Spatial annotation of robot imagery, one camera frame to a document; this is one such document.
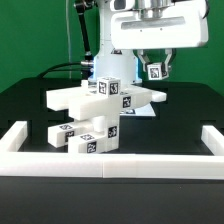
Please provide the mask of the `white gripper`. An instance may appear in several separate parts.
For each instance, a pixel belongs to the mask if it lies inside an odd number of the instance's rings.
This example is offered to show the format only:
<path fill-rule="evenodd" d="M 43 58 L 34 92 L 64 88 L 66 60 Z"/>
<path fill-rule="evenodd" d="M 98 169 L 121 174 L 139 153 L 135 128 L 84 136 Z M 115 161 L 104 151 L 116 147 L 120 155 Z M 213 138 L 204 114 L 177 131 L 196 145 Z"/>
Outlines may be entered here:
<path fill-rule="evenodd" d="M 160 10 L 117 12 L 111 19 L 112 45 L 140 49 L 137 55 L 145 73 L 150 60 L 143 49 L 166 49 L 162 71 L 169 72 L 176 57 L 174 48 L 198 47 L 208 41 L 207 13 L 206 0 L 178 1 Z"/>

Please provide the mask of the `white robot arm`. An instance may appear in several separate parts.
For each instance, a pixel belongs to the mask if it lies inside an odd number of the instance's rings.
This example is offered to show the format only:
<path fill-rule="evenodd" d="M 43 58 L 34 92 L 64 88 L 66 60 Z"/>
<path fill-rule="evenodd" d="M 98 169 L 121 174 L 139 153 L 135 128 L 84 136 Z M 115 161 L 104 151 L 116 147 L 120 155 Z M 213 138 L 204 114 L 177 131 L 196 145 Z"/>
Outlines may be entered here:
<path fill-rule="evenodd" d="M 100 47 L 91 54 L 84 13 L 99 9 Z M 93 62 L 89 80 L 116 77 L 124 85 L 140 83 L 138 68 L 150 80 L 169 76 L 178 48 L 208 41 L 208 0 L 75 0 L 85 58 Z"/>

